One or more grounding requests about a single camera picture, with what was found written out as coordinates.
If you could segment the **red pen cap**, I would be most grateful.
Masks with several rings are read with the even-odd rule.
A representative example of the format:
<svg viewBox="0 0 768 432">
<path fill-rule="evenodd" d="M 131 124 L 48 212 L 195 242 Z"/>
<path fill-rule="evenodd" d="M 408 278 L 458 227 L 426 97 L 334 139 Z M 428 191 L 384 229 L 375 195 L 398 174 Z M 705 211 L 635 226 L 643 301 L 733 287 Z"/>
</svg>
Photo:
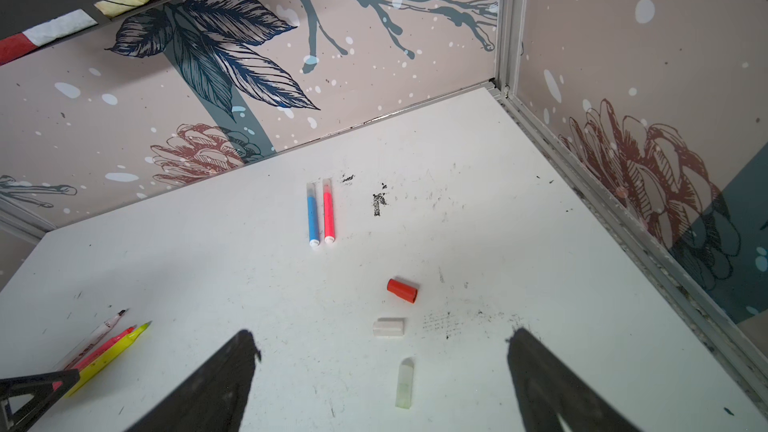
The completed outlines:
<svg viewBox="0 0 768 432">
<path fill-rule="evenodd" d="M 387 291 L 409 303 L 414 303 L 418 296 L 417 287 L 395 278 L 388 281 Z"/>
</svg>

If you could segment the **pink-red highlighter pen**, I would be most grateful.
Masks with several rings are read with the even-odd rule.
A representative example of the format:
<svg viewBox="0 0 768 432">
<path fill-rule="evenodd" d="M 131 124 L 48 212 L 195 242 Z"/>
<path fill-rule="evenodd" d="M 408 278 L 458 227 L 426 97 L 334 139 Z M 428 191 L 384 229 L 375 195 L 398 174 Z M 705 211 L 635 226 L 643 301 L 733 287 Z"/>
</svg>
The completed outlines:
<svg viewBox="0 0 768 432">
<path fill-rule="evenodd" d="M 334 216 L 332 181 L 330 179 L 324 179 L 322 181 L 322 192 L 323 192 L 324 241 L 327 244 L 332 244 L 336 240 L 336 232 L 335 232 L 335 216 Z"/>
</svg>

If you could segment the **yellow highlighter pen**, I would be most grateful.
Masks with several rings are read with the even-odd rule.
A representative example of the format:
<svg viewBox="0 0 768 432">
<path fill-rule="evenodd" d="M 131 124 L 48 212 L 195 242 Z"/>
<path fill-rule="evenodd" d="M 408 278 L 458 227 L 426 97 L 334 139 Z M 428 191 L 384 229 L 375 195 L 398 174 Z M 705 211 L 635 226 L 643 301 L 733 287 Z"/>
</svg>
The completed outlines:
<svg viewBox="0 0 768 432">
<path fill-rule="evenodd" d="M 105 369 L 111 362 L 113 362 L 123 352 L 125 352 L 128 348 L 130 348 L 135 343 L 135 341 L 150 327 L 150 325 L 151 325 L 151 322 L 147 322 L 141 326 L 137 326 L 137 329 L 133 333 L 124 337 L 120 342 L 115 344 L 111 349 L 109 349 L 106 353 L 104 353 L 97 361 L 94 361 L 93 363 L 91 363 L 90 367 L 87 370 L 84 370 L 85 377 L 87 378 L 87 382 L 93 379 L 97 374 L 99 374 L 103 369 Z M 72 387 L 65 394 L 65 397 L 71 397 L 83 386 L 79 387 L 73 394 L 69 394 L 69 392 L 73 389 Z"/>
</svg>

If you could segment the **blue highlighter pen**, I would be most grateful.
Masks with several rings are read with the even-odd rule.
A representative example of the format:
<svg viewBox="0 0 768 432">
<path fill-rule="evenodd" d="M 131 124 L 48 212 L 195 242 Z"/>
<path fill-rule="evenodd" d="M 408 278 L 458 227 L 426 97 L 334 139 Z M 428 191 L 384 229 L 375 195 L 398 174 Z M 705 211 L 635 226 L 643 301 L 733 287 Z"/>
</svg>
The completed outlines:
<svg viewBox="0 0 768 432">
<path fill-rule="evenodd" d="M 306 192 L 309 244 L 311 247 L 318 247 L 320 245 L 320 229 L 315 184 L 308 183 L 306 186 Z"/>
</svg>

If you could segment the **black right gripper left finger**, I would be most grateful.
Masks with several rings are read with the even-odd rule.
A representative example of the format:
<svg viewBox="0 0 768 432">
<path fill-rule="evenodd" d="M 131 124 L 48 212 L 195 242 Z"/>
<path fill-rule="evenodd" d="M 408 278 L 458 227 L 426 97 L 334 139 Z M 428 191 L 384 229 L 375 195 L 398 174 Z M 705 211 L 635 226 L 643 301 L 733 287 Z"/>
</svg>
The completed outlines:
<svg viewBox="0 0 768 432">
<path fill-rule="evenodd" d="M 260 360 L 253 334 L 238 331 L 130 429 L 238 431 Z"/>
</svg>

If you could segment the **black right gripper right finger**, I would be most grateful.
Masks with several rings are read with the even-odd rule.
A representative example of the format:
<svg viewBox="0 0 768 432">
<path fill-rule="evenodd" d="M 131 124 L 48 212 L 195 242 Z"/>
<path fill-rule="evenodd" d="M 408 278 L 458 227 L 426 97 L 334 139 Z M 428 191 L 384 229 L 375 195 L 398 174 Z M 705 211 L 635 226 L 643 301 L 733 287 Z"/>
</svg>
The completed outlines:
<svg viewBox="0 0 768 432">
<path fill-rule="evenodd" d="M 509 339 L 507 362 L 525 430 L 637 429 L 528 330 Z"/>
</svg>

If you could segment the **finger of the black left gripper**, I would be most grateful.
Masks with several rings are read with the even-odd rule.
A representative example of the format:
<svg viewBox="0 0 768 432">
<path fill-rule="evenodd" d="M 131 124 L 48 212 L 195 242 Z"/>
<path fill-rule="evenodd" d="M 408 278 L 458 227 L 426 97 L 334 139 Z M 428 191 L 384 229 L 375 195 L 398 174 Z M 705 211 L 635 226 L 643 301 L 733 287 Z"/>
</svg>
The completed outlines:
<svg viewBox="0 0 768 432">
<path fill-rule="evenodd" d="M 1 380 L 1 430 L 27 432 L 79 381 L 77 369 Z"/>
</svg>

